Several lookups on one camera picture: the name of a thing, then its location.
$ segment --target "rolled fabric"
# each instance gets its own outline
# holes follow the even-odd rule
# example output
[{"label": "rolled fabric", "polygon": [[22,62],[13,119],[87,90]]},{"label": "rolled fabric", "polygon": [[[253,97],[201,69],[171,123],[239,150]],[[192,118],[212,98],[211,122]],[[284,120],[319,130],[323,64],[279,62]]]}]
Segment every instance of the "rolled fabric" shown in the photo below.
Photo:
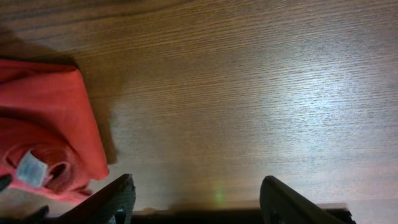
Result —
[{"label": "rolled fabric", "polygon": [[[48,167],[41,187],[16,176],[28,152]],[[11,187],[78,203],[108,172],[78,69],[0,60],[0,175],[13,175]]]}]

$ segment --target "white label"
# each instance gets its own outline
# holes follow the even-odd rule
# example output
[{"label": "white label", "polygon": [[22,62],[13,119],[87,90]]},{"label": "white label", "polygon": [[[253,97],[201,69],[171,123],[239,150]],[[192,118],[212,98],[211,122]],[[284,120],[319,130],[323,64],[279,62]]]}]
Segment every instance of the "white label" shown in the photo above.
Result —
[{"label": "white label", "polygon": [[17,167],[17,178],[33,187],[41,187],[48,165],[27,151]]}]

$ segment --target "wooden table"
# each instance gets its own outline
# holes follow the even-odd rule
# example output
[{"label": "wooden table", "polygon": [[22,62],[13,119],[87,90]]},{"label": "wooden table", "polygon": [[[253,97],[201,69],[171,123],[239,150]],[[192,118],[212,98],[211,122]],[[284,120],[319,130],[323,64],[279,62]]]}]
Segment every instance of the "wooden table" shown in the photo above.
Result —
[{"label": "wooden table", "polygon": [[[398,208],[398,2],[0,2],[0,56],[75,63],[136,210],[258,207],[265,175],[358,223]],[[1,214],[49,203],[10,190]]]}]

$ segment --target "black plastic object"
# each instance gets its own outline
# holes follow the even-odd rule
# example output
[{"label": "black plastic object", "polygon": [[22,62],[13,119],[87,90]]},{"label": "black plastic object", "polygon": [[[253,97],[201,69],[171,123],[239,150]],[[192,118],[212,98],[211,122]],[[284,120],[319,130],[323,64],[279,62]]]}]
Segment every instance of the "black plastic object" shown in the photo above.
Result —
[{"label": "black plastic object", "polygon": [[[10,182],[11,177],[0,177],[0,190]],[[49,208],[43,207],[23,220],[3,218],[0,224],[355,224],[346,209],[322,210],[273,176],[267,176],[262,182],[261,211],[195,211],[131,217],[135,201],[132,177],[124,174],[61,217],[46,218]]]},{"label": "black plastic object", "polygon": [[355,222],[347,210],[322,210],[273,176],[261,185],[260,206],[264,223],[344,224]]},{"label": "black plastic object", "polygon": [[[1,187],[9,183],[11,178],[0,177]],[[49,208],[44,206],[23,220],[0,218],[0,224],[129,224],[135,201],[131,174],[124,174],[58,218],[46,218]]]}]

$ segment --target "orange towel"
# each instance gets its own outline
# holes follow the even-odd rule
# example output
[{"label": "orange towel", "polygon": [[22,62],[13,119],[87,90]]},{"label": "orange towel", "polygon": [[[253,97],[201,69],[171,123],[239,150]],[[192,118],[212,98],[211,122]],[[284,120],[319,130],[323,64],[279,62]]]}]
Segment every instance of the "orange towel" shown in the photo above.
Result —
[{"label": "orange towel", "polygon": [[[41,187],[17,176],[30,152],[46,164]],[[15,187],[80,202],[108,167],[80,72],[74,66],[0,60],[0,175]]]}]

